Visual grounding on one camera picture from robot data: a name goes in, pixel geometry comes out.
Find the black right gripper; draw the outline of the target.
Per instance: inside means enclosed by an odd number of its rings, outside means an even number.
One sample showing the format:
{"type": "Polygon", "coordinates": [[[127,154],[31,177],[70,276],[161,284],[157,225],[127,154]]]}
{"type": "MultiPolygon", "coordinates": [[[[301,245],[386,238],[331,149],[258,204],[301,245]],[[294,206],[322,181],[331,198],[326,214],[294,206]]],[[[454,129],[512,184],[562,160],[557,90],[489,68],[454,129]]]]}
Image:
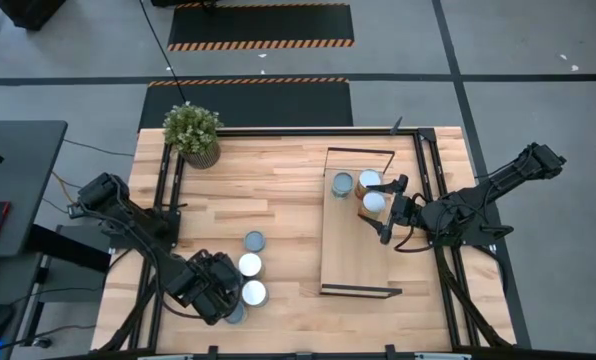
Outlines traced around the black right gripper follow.
{"type": "Polygon", "coordinates": [[[417,200],[421,197],[421,194],[415,193],[412,197],[405,196],[403,193],[407,188],[408,182],[409,178],[401,174],[398,179],[392,180],[390,183],[367,186],[369,191],[394,194],[386,223],[382,223],[376,219],[366,218],[366,222],[376,230],[379,235],[379,241],[383,245],[387,245],[390,242],[394,225],[403,227],[420,226],[419,216],[421,206],[417,203],[417,200]]]}

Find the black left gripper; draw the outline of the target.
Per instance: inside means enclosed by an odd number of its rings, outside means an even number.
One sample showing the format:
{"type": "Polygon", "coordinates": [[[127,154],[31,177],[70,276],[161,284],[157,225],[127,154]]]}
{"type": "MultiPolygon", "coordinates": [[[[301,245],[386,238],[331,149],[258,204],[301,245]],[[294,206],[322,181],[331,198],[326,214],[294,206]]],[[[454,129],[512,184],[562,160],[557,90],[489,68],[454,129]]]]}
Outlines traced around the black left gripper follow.
{"type": "Polygon", "coordinates": [[[194,271],[188,299],[204,320],[238,321],[238,303],[231,304],[231,284],[241,286],[244,277],[233,260],[224,253],[198,251],[190,265],[194,271]]]}

